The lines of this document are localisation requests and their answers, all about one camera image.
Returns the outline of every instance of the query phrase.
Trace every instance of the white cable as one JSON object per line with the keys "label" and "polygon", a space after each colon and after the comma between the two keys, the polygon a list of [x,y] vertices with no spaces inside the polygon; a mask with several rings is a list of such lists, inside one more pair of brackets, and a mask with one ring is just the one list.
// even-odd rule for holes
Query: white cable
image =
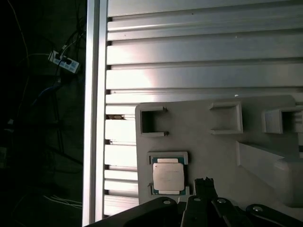
{"label": "white cable", "polygon": [[44,198],[50,200],[50,201],[53,201],[53,202],[57,202],[57,203],[61,203],[61,204],[64,204],[64,205],[67,205],[67,206],[71,206],[71,207],[74,207],[74,208],[78,208],[78,209],[82,209],[82,207],[80,205],[72,205],[72,204],[69,204],[69,203],[65,203],[65,202],[60,202],[60,201],[56,201],[56,200],[52,200],[50,198],[48,198],[47,196],[43,196]]}
{"label": "white cable", "polygon": [[64,47],[64,50],[62,51],[62,54],[61,54],[61,56],[64,56],[64,52],[71,46],[71,45],[73,45],[75,42],[77,42],[78,41],[78,39],[76,39],[74,42],[72,42],[71,44],[69,44],[68,46],[63,46]]}
{"label": "white cable", "polygon": [[79,204],[82,204],[82,202],[78,202],[78,201],[74,201],[74,200],[68,200],[68,199],[63,199],[63,198],[60,198],[56,195],[53,195],[54,196],[54,199],[58,199],[58,200],[62,200],[62,201],[69,201],[69,202],[75,202],[75,203],[79,203]]}

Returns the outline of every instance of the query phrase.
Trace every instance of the metal panel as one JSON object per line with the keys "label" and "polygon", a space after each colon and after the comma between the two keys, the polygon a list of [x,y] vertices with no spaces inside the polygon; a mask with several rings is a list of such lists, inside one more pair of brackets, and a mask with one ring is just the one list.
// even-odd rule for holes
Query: metal panel
{"label": "metal panel", "polygon": [[96,137],[96,192],[95,221],[104,213],[104,145],[105,140],[105,95],[106,95],[106,56],[107,56],[107,1],[100,1],[99,53],[98,53],[98,92],[97,92],[97,132]]}
{"label": "metal panel", "polygon": [[95,221],[97,138],[95,122],[97,119],[98,30],[100,13],[98,7],[99,0],[91,0],[88,2],[83,151],[83,226]]}
{"label": "metal panel", "polygon": [[303,56],[303,34],[223,35],[156,39],[107,48],[107,63],[218,61]]}
{"label": "metal panel", "polygon": [[107,88],[298,87],[302,73],[298,63],[109,70]]}
{"label": "metal panel", "polygon": [[115,215],[138,205],[138,198],[106,195],[104,197],[104,214]]}
{"label": "metal panel", "polygon": [[108,16],[122,16],[142,13],[203,9],[232,5],[279,2],[287,0],[109,0]]}

